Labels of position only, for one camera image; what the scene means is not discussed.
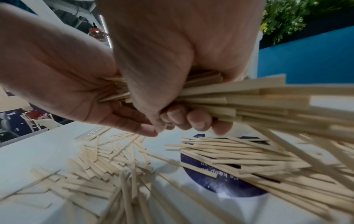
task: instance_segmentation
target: table surface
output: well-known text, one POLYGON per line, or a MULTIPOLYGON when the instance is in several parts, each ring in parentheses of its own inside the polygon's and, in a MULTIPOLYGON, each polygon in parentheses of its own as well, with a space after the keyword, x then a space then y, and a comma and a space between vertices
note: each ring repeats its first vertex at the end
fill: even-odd
MULTIPOLYGON (((41 166, 51 170, 68 170, 65 162, 78 152, 79 146, 79 143, 73 139, 94 127, 96 126, 92 124, 73 122, 0 148, 0 194, 32 182, 29 174, 32 168, 41 166)), ((110 139, 113 134, 120 133, 122 131, 111 129, 103 135, 101 141, 105 141, 105 138, 106 140, 110 139)), ((198 132, 195 130, 181 131, 175 129, 165 131, 157 138, 146 138, 144 146, 149 152, 179 160, 179 153, 165 151, 164 145, 178 144, 181 137, 192 137, 196 134, 198 132)), ((325 223, 316 216, 269 194, 250 198, 235 197, 226 199, 219 197, 216 193, 208 191, 195 183, 183 168, 177 169, 175 166, 167 165, 153 158, 151 162, 151 166, 155 169, 169 173, 172 179, 197 191, 202 197, 234 215, 244 224, 325 223)), ((220 223, 213 215, 180 193, 180 191, 168 185, 166 181, 157 178, 153 184, 191 223, 220 223)), ((31 197, 34 200, 38 200, 38 195, 30 195, 29 199, 31 197)), ((37 209, 7 200, 0 202, 1 223, 69 223, 69 218, 75 219, 73 223, 94 223, 96 220, 87 211, 67 203, 51 192, 41 194, 40 200, 51 201, 53 204, 47 209, 37 209)), ((92 203, 97 209, 102 211, 108 204, 106 200, 95 198, 92 198, 88 203, 92 203)), ((156 223, 174 223, 157 201, 149 198, 148 203, 156 223)), ((350 223, 350 217, 346 214, 337 211, 333 211, 333 214, 336 219, 335 223, 350 223)))

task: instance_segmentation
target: hand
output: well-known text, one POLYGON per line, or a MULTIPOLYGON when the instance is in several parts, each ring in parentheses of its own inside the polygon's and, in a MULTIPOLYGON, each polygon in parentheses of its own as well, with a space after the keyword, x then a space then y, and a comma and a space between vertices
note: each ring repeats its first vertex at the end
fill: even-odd
POLYGON ((96 0, 135 107, 158 132, 166 125, 225 134, 231 123, 170 103, 192 66, 240 77, 251 56, 264 0, 96 0))
POLYGON ((98 103, 119 75, 112 50, 64 24, 0 4, 0 82, 14 94, 59 116, 156 136, 145 115, 120 102, 98 103))

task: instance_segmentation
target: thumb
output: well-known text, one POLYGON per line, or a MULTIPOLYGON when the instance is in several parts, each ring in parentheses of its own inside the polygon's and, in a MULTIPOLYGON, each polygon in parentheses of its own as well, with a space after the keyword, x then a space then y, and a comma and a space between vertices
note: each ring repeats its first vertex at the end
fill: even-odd
MULTIPOLYGON (((140 20, 140 26, 120 25, 117 14, 105 15, 117 65, 127 82, 134 106, 157 132, 166 128, 160 112, 179 94, 194 58, 187 38, 170 24, 140 20)), ((125 15, 124 23, 134 15, 125 15)))

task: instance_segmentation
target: foliage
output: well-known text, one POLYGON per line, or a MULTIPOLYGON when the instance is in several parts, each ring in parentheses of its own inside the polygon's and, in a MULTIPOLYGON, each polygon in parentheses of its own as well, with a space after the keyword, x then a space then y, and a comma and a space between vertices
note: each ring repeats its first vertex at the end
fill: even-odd
POLYGON ((313 19, 351 7, 354 0, 267 0, 261 31, 265 35, 273 33, 275 45, 313 19))

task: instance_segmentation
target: blue wall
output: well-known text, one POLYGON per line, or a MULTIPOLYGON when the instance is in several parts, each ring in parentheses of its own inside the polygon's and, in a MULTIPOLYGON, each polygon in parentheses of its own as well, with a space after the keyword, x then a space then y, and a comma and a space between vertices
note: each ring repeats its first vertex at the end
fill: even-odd
POLYGON ((264 48, 258 77, 285 73, 288 84, 354 83, 354 26, 264 48))

